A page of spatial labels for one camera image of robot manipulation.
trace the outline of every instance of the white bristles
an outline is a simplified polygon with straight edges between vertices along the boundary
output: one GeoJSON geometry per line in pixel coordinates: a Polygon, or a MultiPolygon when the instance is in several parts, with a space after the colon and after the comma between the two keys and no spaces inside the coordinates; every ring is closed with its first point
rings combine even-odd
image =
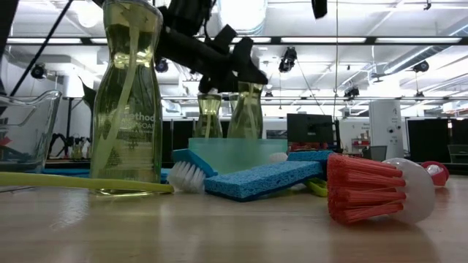
{"type": "Polygon", "coordinates": [[[287,161],[287,154],[286,153],[272,153],[268,157],[268,160],[270,161],[270,164],[287,161]]]}
{"type": "Polygon", "coordinates": [[[205,177],[205,173],[195,165],[178,161],[170,170],[167,181],[175,188],[187,193],[202,194],[205,191],[203,185],[205,177]]]}

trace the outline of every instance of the glass bottle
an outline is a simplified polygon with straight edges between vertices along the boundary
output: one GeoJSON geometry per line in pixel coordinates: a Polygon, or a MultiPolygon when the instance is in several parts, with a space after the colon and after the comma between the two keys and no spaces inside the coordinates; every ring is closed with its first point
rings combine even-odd
{"type": "Polygon", "coordinates": [[[198,117],[195,137],[222,138],[221,122],[219,121],[219,107],[222,96],[220,94],[198,95],[198,117]]]}
{"type": "Polygon", "coordinates": [[[263,85],[239,82],[239,95],[235,106],[228,138],[261,138],[263,132],[263,114],[260,95],[263,85]]]}
{"type": "Polygon", "coordinates": [[[239,100],[239,94],[229,94],[229,104],[231,106],[231,112],[234,113],[237,101],[239,100]]]}
{"type": "Polygon", "coordinates": [[[107,0],[102,8],[110,59],[94,103],[91,177],[159,183],[162,108],[154,49],[162,15],[144,0],[107,0]]]}

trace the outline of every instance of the method soap bottle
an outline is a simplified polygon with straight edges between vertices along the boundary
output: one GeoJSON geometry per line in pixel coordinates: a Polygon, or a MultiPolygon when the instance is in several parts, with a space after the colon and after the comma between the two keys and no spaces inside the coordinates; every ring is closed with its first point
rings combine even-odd
{"type": "Polygon", "coordinates": [[[102,8],[110,58],[94,103],[91,177],[159,183],[162,108],[154,49],[162,15],[144,0],[107,0],[102,8]]]}

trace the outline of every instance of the black robotic arm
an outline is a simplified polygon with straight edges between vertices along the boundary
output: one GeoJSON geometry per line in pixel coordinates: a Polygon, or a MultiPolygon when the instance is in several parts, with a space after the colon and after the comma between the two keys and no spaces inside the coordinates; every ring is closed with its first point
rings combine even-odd
{"type": "MultiPolygon", "coordinates": [[[[93,0],[100,7],[105,0],[93,0]]],[[[219,92],[237,91],[238,81],[268,84],[267,77],[250,59],[253,41],[244,37],[235,44],[232,53],[229,45],[237,33],[226,25],[213,40],[195,39],[210,18],[216,0],[172,0],[170,6],[159,7],[164,18],[164,30],[156,49],[157,58],[168,58],[192,72],[203,75],[199,91],[207,93],[211,88],[219,92]]],[[[314,16],[322,18],[327,13],[327,0],[312,0],[314,16]]]]}

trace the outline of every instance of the light teal container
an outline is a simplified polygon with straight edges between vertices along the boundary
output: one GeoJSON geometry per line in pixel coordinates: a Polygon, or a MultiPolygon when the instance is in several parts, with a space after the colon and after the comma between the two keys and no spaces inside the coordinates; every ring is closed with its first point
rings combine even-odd
{"type": "Polygon", "coordinates": [[[191,138],[189,149],[223,175],[268,164],[272,153],[286,153],[287,140],[191,138]]]}

